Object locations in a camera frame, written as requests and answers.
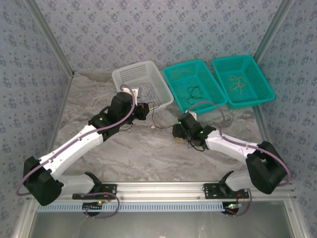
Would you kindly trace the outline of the small circuit board with LED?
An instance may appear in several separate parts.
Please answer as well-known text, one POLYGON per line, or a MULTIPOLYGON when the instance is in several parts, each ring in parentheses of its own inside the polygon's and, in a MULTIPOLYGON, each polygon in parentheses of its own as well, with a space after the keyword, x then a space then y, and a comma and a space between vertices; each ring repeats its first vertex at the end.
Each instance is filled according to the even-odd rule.
POLYGON ((234 202, 223 202, 223 208, 224 211, 222 211, 223 214, 225 215, 230 215, 230 216, 237 216, 239 210, 242 209, 242 207, 244 206, 243 203, 234 203, 234 202))
POLYGON ((82 210, 84 214, 87 214, 88 216, 92 216, 92 217, 100 214, 102 208, 103 208, 103 205, 99 202, 89 202, 89 203, 82 204, 82 210))

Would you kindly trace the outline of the aluminium frame post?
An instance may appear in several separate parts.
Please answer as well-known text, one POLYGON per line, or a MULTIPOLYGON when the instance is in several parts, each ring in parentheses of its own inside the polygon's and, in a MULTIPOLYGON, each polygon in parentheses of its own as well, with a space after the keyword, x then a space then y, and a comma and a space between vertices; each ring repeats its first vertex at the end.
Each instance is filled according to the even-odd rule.
POLYGON ((269 48, 270 44, 272 43, 275 34, 279 30, 280 26, 282 25, 285 17, 287 16, 290 8, 294 4, 295 0, 281 0, 275 14, 273 15, 266 31, 264 32, 263 37, 260 40, 259 45, 257 46, 253 58, 257 64, 259 64, 266 52, 269 48))
POLYGON ((43 33, 47 43, 49 44, 50 48, 54 52, 55 56, 57 57, 61 67, 64 69, 66 74, 70 77, 73 76, 74 71, 72 70, 63 50, 61 49, 60 45, 56 37, 54 36, 49 24, 47 23, 45 16, 42 14, 39 6, 37 5, 35 0, 23 0, 28 7, 29 11, 31 12, 34 20, 36 21, 37 25, 39 26, 41 32, 43 33))

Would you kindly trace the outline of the grey metal base panel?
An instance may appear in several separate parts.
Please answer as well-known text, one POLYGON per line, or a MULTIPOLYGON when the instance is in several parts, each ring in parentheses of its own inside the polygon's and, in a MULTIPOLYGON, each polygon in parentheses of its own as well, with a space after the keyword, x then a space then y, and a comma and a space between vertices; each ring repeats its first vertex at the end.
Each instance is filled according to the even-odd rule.
POLYGON ((241 217, 221 212, 125 212, 87 219, 36 202, 23 207, 11 238, 313 238, 296 202, 255 201, 241 217))

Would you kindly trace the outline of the aluminium table side rail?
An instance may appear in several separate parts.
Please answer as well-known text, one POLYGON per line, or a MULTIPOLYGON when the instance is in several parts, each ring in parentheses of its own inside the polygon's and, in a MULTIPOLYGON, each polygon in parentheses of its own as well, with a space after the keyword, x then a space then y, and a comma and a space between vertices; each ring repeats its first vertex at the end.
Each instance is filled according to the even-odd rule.
POLYGON ((262 113, 260 106, 253 107, 253 112, 254 112, 255 119, 256 119, 259 131, 260 131, 261 138, 265 141, 272 142, 272 139, 270 137, 270 134, 269 134, 267 125, 265 123, 265 119, 264 119, 264 116, 263 116, 263 113, 262 113))
POLYGON ((62 173, 66 170, 65 166, 61 166, 61 156, 64 152, 59 153, 59 151, 63 150, 63 148, 69 144, 74 137, 73 135, 70 135, 69 132, 65 132, 65 129, 62 126, 62 122, 66 115, 65 110, 67 108, 68 98, 72 91, 71 88, 74 82, 74 77, 75 76, 72 76, 70 78, 70 81, 67 85, 62 105, 57 117, 57 122, 53 130, 53 138, 49 143, 49 148, 47 152, 39 158, 40 164, 44 164, 43 168, 48 170, 54 179, 59 179, 62 173))

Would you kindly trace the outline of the white perforated plastic basket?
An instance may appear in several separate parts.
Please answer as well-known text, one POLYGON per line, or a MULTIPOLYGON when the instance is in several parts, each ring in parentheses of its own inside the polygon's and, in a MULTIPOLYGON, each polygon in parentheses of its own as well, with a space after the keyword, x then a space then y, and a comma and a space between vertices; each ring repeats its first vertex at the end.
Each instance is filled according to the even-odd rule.
POLYGON ((117 91, 125 84, 142 89, 138 103, 149 103, 151 110, 161 111, 174 101, 174 97, 156 65, 150 61, 131 64, 112 72, 117 91))

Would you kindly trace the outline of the long aluminium mounting rail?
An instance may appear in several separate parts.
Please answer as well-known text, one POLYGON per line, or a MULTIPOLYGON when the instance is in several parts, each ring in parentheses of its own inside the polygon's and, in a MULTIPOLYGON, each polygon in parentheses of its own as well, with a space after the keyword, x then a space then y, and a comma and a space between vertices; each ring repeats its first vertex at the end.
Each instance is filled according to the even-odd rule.
MULTIPOLYGON (((120 201, 236 201, 239 202, 249 201, 282 201, 288 199, 296 199, 296 193, 292 186, 276 188, 272 194, 264 194, 255 188, 244 189, 249 193, 249 198, 238 199, 205 199, 203 192, 203 185, 208 182, 110 182, 111 184, 117 184, 116 196, 120 201)), ((73 194, 80 194, 79 189, 86 188, 83 183, 74 185, 66 184, 62 188, 61 193, 58 195, 56 192, 45 193, 43 198, 37 198, 36 200, 41 205, 48 205, 54 201, 62 199, 72 199, 73 194)), ((92 193, 86 196, 102 195, 105 193, 92 193)))

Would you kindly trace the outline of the teal perforated plastic basket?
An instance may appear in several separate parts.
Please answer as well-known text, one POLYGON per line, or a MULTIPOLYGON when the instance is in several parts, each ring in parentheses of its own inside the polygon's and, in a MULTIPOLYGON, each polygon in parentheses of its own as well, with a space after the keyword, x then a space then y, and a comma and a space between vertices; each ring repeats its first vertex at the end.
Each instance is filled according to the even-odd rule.
POLYGON ((217 58, 212 66, 230 109, 254 107, 275 99, 274 91, 252 56, 217 58))
POLYGON ((216 109, 214 104, 223 106, 227 103, 227 97, 221 86, 200 59, 166 67, 163 69, 163 74, 183 113, 201 101, 212 103, 194 107, 192 110, 197 114, 216 109))

